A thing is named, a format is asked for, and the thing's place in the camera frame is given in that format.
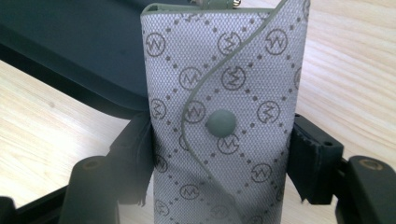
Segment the black mount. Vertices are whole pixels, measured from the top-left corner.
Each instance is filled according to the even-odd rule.
[[[394,223],[393,169],[363,156],[346,161],[342,154],[338,141],[296,115],[288,175],[302,200],[330,204],[335,195],[340,224]],[[106,157],[91,157],[75,165],[68,187],[19,209],[12,199],[0,197],[0,224],[119,223],[118,203],[145,203],[154,163],[149,115],[136,114]]]

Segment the gray snap button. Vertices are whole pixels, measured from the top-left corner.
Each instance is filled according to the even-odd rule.
[[[205,126],[211,134],[224,138],[235,130],[236,116],[229,110],[220,109],[209,116]]]

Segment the gray fabric pouch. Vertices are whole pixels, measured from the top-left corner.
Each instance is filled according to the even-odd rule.
[[[280,222],[308,9],[145,9],[156,224]]]

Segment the monogram pattern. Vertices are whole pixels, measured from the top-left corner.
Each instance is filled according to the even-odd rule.
[[[156,224],[280,222],[310,7],[284,1],[143,14]],[[221,138],[205,126],[219,109],[237,124]]]

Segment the wooden table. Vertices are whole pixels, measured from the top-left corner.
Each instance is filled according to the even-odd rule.
[[[313,0],[300,85],[297,112],[342,142],[346,158],[395,168],[396,1]],[[73,165],[106,155],[127,123],[0,62],[0,194],[21,206],[66,185]],[[152,188],[144,208],[122,206],[123,223],[151,224],[151,199]],[[301,203],[288,180],[282,223],[336,223],[335,201]]]

